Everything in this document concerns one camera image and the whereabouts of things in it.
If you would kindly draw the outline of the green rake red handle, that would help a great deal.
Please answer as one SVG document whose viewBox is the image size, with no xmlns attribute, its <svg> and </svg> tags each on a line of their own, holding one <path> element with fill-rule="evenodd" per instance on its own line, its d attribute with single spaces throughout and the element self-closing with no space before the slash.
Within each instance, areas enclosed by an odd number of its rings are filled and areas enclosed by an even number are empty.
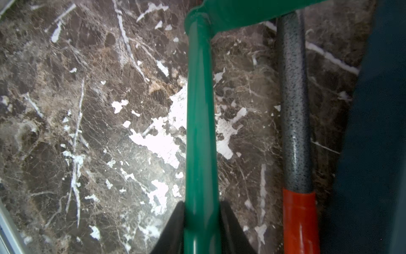
<svg viewBox="0 0 406 254">
<path fill-rule="evenodd" d="M 313 1 L 204 1 L 189 11 L 184 253 L 221 254 L 211 39 L 277 19 Z"/>
</svg>

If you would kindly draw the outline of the teal plastic storage box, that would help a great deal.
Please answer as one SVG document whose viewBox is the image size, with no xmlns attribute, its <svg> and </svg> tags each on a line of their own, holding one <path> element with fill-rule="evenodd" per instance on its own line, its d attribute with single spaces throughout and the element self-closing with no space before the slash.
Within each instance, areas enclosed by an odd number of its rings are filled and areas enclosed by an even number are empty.
<svg viewBox="0 0 406 254">
<path fill-rule="evenodd" d="M 323 254 L 406 251 L 406 3 L 378 1 L 333 193 Z"/>
</svg>

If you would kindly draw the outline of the grey rake red handle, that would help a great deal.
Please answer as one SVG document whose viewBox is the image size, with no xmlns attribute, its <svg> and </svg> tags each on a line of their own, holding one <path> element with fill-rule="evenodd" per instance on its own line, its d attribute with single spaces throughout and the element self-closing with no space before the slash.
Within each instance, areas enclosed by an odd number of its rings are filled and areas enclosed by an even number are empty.
<svg viewBox="0 0 406 254">
<path fill-rule="evenodd" d="M 277 20 L 283 154 L 283 247 L 286 254 L 319 254 L 310 144 L 304 21 L 301 11 Z"/>
</svg>

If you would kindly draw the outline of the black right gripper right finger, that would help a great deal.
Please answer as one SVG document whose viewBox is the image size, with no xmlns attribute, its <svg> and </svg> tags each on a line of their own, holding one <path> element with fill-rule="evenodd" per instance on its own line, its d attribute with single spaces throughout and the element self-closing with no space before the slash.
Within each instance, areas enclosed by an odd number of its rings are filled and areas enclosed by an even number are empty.
<svg viewBox="0 0 406 254">
<path fill-rule="evenodd" d="M 222 254 L 256 254 L 227 201 L 220 202 Z"/>
</svg>

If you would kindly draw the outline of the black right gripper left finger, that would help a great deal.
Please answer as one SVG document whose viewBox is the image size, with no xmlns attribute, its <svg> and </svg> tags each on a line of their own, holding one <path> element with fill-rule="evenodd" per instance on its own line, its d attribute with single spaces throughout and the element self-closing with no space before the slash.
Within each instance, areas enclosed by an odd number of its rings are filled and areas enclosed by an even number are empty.
<svg viewBox="0 0 406 254">
<path fill-rule="evenodd" d="M 185 202 L 180 201 L 150 254 L 183 254 L 184 228 Z"/>
</svg>

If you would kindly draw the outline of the aluminium front rail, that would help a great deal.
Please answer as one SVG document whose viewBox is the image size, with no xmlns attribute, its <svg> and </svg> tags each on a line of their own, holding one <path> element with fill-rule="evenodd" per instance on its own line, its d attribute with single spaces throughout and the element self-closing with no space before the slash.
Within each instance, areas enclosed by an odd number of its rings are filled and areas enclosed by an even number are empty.
<svg viewBox="0 0 406 254">
<path fill-rule="evenodd" d="M 1 254 L 25 254 L 24 243 L 21 240 L 9 212 L 1 202 Z"/>
</svg>

